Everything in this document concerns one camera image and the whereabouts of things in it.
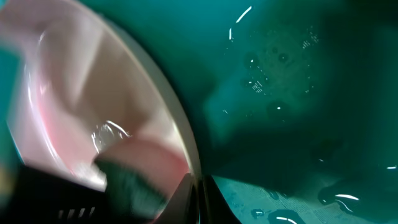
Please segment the white plate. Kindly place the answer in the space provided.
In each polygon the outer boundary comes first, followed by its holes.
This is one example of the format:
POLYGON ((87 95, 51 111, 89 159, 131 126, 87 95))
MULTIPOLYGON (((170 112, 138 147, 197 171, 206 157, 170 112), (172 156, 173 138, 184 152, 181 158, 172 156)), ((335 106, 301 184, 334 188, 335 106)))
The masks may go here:
POLYGON ((27 166, 103 191, 94 159, 119 142, 141 167, 162 159, 152 180, 173 193, 201 177, 187 116, 165 75, 126 32, 77 1, 8 1, 1 41, 22 57, 7 119, 27 166))

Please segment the green and pink sponge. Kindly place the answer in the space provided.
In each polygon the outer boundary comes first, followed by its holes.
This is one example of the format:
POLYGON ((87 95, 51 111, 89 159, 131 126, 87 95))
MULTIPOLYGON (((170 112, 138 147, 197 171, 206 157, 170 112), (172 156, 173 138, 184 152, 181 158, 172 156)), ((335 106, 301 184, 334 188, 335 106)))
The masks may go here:
POLYGON ((155 219, 190 169, 183 154, 158 142, 131 138, 100 153, 111 211, 120 217, 155 219))

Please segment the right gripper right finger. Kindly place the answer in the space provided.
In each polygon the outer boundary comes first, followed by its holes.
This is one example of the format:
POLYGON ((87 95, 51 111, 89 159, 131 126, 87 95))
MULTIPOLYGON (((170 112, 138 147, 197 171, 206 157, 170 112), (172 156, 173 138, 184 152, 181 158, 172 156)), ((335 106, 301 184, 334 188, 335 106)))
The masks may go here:
POLYGON ((210 175, 204 176, 199 185, 199 205, 201 224, 241 224, 210 175))

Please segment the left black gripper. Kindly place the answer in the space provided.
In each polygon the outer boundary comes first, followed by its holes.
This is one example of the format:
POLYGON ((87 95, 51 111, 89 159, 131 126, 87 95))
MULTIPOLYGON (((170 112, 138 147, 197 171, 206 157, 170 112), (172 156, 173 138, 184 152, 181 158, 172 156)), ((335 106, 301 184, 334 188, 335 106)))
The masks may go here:
POLYGON ((26 166, 1 209, 1 224, 124 222, 111 211, 105 193, 26 166))

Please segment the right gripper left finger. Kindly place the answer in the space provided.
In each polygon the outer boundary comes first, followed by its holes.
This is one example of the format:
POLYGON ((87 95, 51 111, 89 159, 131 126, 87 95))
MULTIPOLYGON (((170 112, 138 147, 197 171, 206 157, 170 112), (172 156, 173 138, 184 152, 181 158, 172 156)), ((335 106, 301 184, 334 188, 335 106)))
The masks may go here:
POLYGON ((194 178, 187 173, 154 224, 196 224, 198 199, 194 178))

